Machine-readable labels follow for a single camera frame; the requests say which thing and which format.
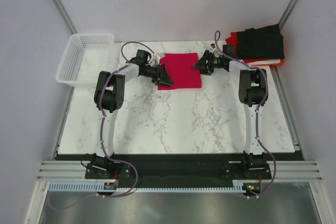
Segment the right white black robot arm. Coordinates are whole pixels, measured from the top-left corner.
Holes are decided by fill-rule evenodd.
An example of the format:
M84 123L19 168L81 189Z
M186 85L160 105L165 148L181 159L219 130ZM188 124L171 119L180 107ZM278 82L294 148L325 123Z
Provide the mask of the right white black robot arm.
M248 66L244 61L234 60L232 57L216 57L214 50L206 50L192 68L208 76L215 69L239 74L238 98L246 116L246 142L242 160L233 165L231 176L237 175L242 179L271 179L266 160L267 151L261 140L262 114L268 99L266 71Z

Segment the crimson red t shirt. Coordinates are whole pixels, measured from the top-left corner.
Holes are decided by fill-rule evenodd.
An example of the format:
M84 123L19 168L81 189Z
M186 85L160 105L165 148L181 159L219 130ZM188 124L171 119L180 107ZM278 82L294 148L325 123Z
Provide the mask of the crimson red t shirt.
M158 86L158 90L199 89L202 87L202 78L199 69L192 67L198 62L196 52L186 54L168 54L160 59L171 78L170 87Z

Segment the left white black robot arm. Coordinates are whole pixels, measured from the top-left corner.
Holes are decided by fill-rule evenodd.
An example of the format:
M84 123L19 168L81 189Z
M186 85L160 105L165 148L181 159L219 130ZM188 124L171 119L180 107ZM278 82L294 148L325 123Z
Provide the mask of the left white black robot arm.
M86 179L109 179L116 175L122 163L113 159L114 129L119 110L124 103L125 84L138 76L150 78L157 86L170 87L170 78L164 63L150 65L150 53L138 50L136 56L123 67L114 71L99 73L94 93L94 102L102 113L99 138L90 162L86 166Z

